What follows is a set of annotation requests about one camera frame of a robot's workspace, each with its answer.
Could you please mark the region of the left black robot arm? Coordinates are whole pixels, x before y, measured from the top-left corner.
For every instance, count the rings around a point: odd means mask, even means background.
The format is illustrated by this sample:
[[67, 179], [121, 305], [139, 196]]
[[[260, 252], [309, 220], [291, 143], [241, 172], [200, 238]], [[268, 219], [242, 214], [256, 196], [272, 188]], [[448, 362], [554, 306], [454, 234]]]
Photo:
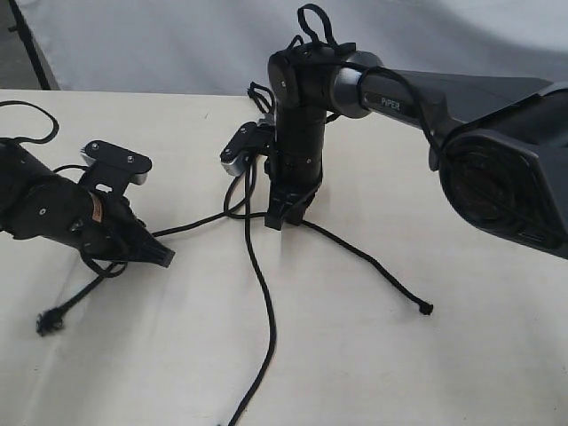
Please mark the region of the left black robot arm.
[[100, 262], [169, 267], [175, 253], [130, 208], [128, 185], [142, 185], [152, 161], [102, 140], [82, 150], [86, 171], [74, 182], [16, 141], [1, 141], [1, 229], [18, 241], [35, 237], [76, 249], [101, 273]]

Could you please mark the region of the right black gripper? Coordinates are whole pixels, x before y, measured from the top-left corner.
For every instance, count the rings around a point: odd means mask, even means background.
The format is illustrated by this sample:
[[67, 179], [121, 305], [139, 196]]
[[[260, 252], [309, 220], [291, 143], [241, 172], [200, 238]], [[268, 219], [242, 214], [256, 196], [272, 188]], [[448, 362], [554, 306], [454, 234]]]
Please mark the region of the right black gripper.
[[270, 179], [264, 225], [277, 231], [285, 223], [299, 226], [322, 183], [321, 156], [272, 153], [264, 171]]

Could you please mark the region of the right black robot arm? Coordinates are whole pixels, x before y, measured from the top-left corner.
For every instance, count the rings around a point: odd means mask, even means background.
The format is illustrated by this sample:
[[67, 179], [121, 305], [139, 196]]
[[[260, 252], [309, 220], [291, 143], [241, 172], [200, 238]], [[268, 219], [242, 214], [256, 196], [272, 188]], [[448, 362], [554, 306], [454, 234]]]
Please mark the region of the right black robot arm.
[[277, 100], [269, 224], [299, 221], [322, 178], [329, 114], [422, 131], [445, 197], [478, 230], [567, 255], [567, 87], [538, 78], [390, 70], [351, 43], [307, 43], [268, 62]]

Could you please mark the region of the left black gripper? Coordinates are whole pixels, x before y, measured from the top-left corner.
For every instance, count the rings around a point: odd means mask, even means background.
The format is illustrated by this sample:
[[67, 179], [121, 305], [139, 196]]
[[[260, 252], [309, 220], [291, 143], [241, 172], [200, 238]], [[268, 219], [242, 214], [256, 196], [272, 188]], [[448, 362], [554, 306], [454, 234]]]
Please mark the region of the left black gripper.
[[137, 262], [168, 268], [176, 254], [147, 231], [125, 199], [112, 200], [102, 192], [84, 193], [66, 237], [92, 262]]

